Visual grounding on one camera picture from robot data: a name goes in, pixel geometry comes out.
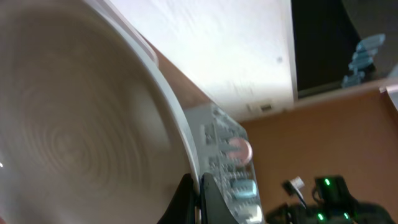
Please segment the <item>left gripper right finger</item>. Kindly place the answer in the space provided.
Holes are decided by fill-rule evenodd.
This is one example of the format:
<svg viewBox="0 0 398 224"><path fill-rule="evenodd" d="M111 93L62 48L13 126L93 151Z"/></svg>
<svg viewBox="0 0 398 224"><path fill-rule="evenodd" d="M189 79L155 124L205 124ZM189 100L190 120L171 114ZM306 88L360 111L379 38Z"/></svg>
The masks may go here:
<svg viewBox="0 0 398 224"><path fill-rule="evenodd" d="M203 224L238 224L210 173L201 177L200 210Z"/></svg>

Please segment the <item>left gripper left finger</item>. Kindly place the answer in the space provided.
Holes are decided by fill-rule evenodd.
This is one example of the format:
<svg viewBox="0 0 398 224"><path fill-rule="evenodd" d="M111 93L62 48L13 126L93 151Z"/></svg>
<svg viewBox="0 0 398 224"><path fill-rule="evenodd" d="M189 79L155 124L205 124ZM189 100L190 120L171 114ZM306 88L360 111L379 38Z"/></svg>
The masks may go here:
<svg viewBox="0 0 398 224"><path fill-rule="evenodd" d="M193 179L185 174L157 224L195 224L196 193Z"/></svg>

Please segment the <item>light blue cup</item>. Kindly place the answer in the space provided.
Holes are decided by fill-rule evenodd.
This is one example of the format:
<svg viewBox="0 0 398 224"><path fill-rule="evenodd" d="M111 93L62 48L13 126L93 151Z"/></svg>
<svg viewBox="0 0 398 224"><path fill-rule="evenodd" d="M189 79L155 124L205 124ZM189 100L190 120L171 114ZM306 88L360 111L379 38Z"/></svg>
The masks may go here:
<svg viewBox="0 0 398 224"><path fill-rule="evenodd" d="M257 196L257 185L254 180L240 179L231 184L233 195L236 199L247 199Z"/></svg>

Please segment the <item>white cup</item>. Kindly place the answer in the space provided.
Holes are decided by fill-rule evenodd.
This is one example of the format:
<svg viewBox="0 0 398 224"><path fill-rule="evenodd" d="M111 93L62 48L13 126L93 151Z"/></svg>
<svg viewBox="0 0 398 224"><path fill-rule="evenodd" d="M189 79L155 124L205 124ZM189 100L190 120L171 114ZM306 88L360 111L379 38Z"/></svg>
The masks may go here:
<svg viewBox="0 0 398 224"><path fill-rule="evenodd" d="M246 224L262 223L262 209L259 205L248 205L242 209L242 216Z"/></svg>

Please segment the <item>pink bowl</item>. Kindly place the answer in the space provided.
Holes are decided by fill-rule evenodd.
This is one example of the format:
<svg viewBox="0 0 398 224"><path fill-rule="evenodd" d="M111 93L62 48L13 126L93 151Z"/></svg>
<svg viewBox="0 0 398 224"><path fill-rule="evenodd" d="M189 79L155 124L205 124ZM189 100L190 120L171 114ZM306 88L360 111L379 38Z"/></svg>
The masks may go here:
<svg viewBox="0 0 398 224"><path fill-rule="evenodd" d="M241 166L245 166L251 161L252 147L247 140L243 138L231 138L228 144L236 148L236 150L228 153L230 159L237 159Z"/></svg>

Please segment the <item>grey plate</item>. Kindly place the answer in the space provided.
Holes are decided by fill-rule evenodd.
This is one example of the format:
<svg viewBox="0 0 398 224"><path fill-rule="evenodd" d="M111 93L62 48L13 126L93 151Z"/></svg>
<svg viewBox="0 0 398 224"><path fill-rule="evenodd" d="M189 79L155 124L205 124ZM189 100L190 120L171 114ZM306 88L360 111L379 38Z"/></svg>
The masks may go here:
<svg viewBox="0 0 398 224"><path fill-rule="evenodd" d="M107 5L1 2L6 223L156 223L197 171L177 97Z"/></svg>

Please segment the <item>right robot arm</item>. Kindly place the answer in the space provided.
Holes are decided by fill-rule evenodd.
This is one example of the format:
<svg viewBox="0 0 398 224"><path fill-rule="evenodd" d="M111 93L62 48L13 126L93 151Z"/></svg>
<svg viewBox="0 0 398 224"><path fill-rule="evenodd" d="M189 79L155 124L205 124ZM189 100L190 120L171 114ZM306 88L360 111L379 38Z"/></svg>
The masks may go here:
<svg viewBox="0 0 398 224"><path fill-rule="evenodd" d="M282 187L289 196L297 196L299 203L282 204L266 213L268 224L393 224L387 210L376 204L360 202L348 190L344 178L330 175L315 178L312 198L305 202L300 191L300 178L286 180Z"/></svg>

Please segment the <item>grey dishwasher rack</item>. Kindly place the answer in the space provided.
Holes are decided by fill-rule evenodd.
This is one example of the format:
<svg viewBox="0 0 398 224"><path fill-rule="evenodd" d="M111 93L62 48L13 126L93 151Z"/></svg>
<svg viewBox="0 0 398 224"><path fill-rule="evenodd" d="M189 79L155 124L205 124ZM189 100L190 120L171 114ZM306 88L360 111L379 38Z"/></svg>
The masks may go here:
<svg viewBox="0 0 398 224"><path fill-rule="evenodd" d="M237 159L230 159L228 153L236 148L228 142L231 138L248 141L246 130L214 103L190 108L184 113L197 150L200 181L204 173L212 174L233 217L238 223L245 223L244 207L259 205L262 209L258 186L256 197L236 199L231 184L235 180L251 179L257 185L254 165L252 159L245 166L241 166Z"/></svg>

